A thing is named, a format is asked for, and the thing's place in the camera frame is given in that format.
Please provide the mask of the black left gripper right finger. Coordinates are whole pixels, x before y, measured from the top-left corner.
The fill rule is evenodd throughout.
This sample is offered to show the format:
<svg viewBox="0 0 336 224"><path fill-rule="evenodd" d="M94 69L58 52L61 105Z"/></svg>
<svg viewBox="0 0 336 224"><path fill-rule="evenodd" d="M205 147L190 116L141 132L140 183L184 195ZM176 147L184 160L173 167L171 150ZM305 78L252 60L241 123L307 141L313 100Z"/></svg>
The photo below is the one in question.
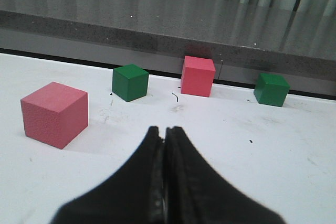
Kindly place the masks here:
<svg viewBox="0 0 336 224"><path fill-rule="evenodd" d="M165 179L168 223L284 223L219 175L181 127L166 130Z"/></svg>

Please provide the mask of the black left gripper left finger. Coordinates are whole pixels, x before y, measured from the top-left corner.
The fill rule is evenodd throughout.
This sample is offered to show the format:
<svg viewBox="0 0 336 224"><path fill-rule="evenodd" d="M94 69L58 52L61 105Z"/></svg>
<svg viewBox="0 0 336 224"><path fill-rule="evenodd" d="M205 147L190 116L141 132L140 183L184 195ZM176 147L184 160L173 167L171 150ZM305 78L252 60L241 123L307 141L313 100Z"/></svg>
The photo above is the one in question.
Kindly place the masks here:
<svg viewBox="0 0 336 224"><path fill-rule="evenodd" d="M163 149L158 127L149 127L111 177L64 204L52 223L164 223Z"/></svg>

